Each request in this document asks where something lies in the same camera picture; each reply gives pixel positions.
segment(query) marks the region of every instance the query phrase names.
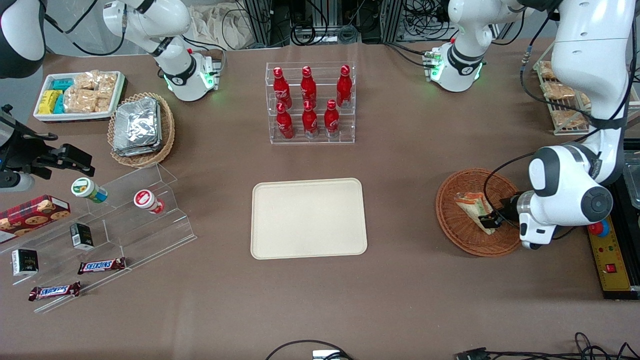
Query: red plaid box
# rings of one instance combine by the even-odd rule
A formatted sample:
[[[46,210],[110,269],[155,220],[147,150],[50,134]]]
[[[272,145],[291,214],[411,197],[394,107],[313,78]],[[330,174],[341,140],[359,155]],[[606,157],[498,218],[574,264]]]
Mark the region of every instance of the red plaid box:
[[[0,213],[0,243],[34,231],[71,214],[68,202],[42,195]]]

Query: yellow panel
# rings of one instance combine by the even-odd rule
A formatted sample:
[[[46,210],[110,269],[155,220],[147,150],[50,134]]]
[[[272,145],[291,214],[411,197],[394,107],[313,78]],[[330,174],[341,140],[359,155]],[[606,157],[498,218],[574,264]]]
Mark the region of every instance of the yellow panel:
[[[605,291],[629,291],[627,268],[625,268],[625,263],[622,260],[618,238],[611,224],[611,217],[607,217],[607,223],[609,223],[609,234],[607,236],[601,238],[589,233],[591,250],[596,260],[600,283]],[[610,264],[615,265],[616,272],[607,273],[606,265]]]

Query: round wicker basket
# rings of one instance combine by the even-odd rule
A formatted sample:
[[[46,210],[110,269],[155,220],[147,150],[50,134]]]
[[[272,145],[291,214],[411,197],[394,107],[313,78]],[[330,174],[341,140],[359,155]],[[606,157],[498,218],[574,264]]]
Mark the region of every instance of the round wicker basket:
[[[122,101],[125,102],[133,102],[142,99],[143,97],[153,97],[160,103],[160,117],[162,121],[162,142],[163,147],[158,152],[153,152],[150,154],[142,154],[135,156],[119,156],[115,152],[111,151],[111,157],[114,158],[117,162],[128,165],[130,167],[145,167],[151,163],[159,163],[163,161],[171,148],[173,147],[173,141],[175,139],[175,123],[173,121],[173,114],[171,113],[171,109],[169,109],[169,105],[166,101],[157,94],[143,92],[142,94],[136,94],[130,96]],[[113,128],[115,123],[115,113],[111,115],[111,119],[109,120],[109,131],[107,132],[107,141],[109,145],[113,148]]]
[[[518,229],[504,224],[495,233],[487,235],[453,201],[457,193],[481,192],[489,174],[491,172],[483,168],[468,168],[449,176],[438,189],[436,214],[442,231],[462,250],[477,256],[498,257],[520,246]],[[486,187],[487,196],[494,206],[500,204],[500,199],[517,191],[518,188],[500,174],[493,175]]]

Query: table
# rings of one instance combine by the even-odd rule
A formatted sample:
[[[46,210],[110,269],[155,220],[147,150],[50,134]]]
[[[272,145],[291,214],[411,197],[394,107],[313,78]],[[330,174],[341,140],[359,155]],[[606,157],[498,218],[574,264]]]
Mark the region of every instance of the table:
[[[564,352],[573,350],[575,331],[606,348],[625,340],[637,348],[637,303],[602,300],[583,229],[537,251],[485,259],[462,252],[438,226],[435,194],[449,174],[567,141],[550,135],[546,106],[520,88],[527,43],[491,47],[480,79],[462,94],[425,83],[419,67],[382,45],[232,52],[220,90],[192,103],[156,78],[151,56],[48,56],[45,75],[120,70],[127,95],[155,92],[169,102],[177,139],[163,165],[179,179],[175,195],[198,239],[46,315],[23,306],[27,293],[1,272],[2,357],[260,360],[282,343],[312,338],[362,360],[449,359],[480,346]],[[320,59],[357,61],[356,143],[271,145],[265,63]],[[536,86],[533,75],[529,84]],[[28,124],[92,154],[98,183],[132,170],[110,158],[105,122]],[[526,166],[503,174],[525,188]],[[68,185],[77,176],[56,170],[29,193],[3,194],[2,207],[42,193],[75,201]],[[367,251],[253,259],[252,188],[333,177],[362,182]],[[318,348],[298,345],[276,358],[310,359]]]

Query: coca-cola bottle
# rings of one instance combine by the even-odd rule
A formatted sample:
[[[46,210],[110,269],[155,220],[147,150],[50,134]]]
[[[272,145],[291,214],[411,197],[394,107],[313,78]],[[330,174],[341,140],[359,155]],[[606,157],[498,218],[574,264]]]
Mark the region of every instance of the coca-cola bottle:
[[[273,91],[276,93],[276,99],[287,106],[287,110],[291,109],[293,101],[291,100],[291,92],[289,91],[289,83],[282,75],[282,68],[273,68]]]
[[[291,122],[291,115],[287,113],[285,104],[279,102],[276,105],[276,109],[278,110],[276,121],[278,122],[278,129],[280,130],[280,133],[282,134],[282,136],[284,136],[285,139],[293,138],[296,133],[293,129],[293,123]]]
[[[349,65],[343,65],[340,68],[340,79],[338,79],[338,96],[336,102],[338,107],[345,109],[351,107],[351,87],[353,82],[351,81],[351,69]]]
[[[324,129],[327,137],[330,138],[336,138],[340,135],[340,130],[338,128],[340,115],[338,114],[338,110],[335,109],[335,105],[335,100],[331,99],[327,101],[326,111],[324,112]]]
[[[309,100],[303,103],[305,111],[302,113],[302,126],[305,128],[305,136],[313,139],[318,136],[318,116]]]
[[[302,82],[300,83],[302,89],[302,101],[310,101],[313,109],[316,108],[316,81],[311,76],[311,68],[305,66],[302,68]]]

